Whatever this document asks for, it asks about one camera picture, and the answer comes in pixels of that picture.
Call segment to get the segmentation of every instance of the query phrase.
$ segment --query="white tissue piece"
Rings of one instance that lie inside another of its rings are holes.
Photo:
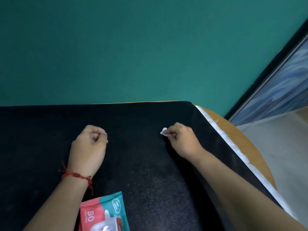
[[[165,130],[167,130],[167,128],[166,128],[166,127],[164,127],[164,128],[163,128],[163,130],[160,132],[160,134],[161,134],[161,135],[163,135],[163,136],[168,137],[168,135],[163,134],[163,132],[164,132]]]

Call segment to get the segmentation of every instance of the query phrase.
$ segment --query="red and teal packet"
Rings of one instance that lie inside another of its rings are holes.
[[[79,231],[129,231],[122,192],[81,203]]]

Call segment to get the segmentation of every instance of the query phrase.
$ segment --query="teal wall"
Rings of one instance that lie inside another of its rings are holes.
[[[0,105],[225,115],[307,17],[308,0],[0,0]]]

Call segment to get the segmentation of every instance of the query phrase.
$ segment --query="red thread bracelet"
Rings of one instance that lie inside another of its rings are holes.
[[[88,189],[92,190],[92,196],[93,196],[93,187],[91,186],[92,180],[90,179],[91,176],[84,177],[84,176],[80,175],[79,173],[72,173],[65,167],[64,162],[62,162],[62,164],[63,164],[64,170],[58,170],[58,172],[64,172],[65,173],[65,174],[62,175],[62,179],[65,178],[67,175],[86,179],[88,181]]]

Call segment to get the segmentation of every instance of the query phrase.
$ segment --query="black cloth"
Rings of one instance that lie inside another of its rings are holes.
[[[84,201],[122,191],[131,230],[221,230],[192,166],[160,135],[175,122],[277,203],[190,102],[0,107],[1,229],[25,227],[60,182],[71,142],[91,124],[109,143],[94,196],[87,191]]]

